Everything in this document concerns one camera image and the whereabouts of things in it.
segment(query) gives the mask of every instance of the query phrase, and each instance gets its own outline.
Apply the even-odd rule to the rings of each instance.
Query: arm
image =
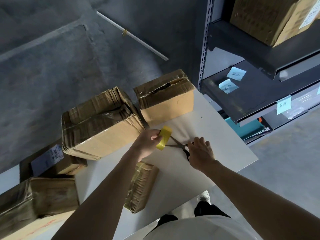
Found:
[[[188,142],[190,165],[209,177],[264,240],[320,239],[320,219],[214,159],[209,141]]]
[[[69,217],[52,240],[108,240],[115,234],[135,165],[150,155],[161,141],[160,130],[143,131],[119,163],[81,206]]]

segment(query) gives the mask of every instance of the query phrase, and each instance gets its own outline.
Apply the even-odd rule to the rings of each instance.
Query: blue sticky note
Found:
[[[244,71],[244,70],[241,70],[236,67],[232,67],[230,72],[228,73],[227,77],[232,78],[234,80],[241,81],[241,79],[243,78],[245,73],[246,73],[246,71]]]
[[[277,115],[291,109],[291,95],[277,101]]]
[[[230,79],[228,79],[220,83],[219,88],[225,93],[230,93],[239,87],[235,85]]]

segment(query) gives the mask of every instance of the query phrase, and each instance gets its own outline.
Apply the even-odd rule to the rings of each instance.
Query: scissor handle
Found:
[[[190,153],[186,150],[186,149],[183,149],[184,153],[186,154],[186,159],[189,161],[189,157],[190,157]]]

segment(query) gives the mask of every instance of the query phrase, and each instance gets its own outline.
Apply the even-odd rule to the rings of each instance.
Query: white shirt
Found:
[[[144,240],[160,239],[256,240],[257,238],[237,221],[228,217],[214,215],[167,222],[144,238]]]

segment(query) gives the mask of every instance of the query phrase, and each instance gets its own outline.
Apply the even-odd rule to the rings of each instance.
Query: scissors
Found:
[[[187,144],[181,144],[178,140],[176,140],[175,138],[173,138],[172,136],[170,136],[172,138],[172,140],[175,141],[175,143],[177,143],[178,145],[167,145],[167,147],[175,147],[175,148],[181,148],[184,153],[186,154],[186,159],[189,162],[189,157],[190,157],[190,153],[185,149],[188,145]]]

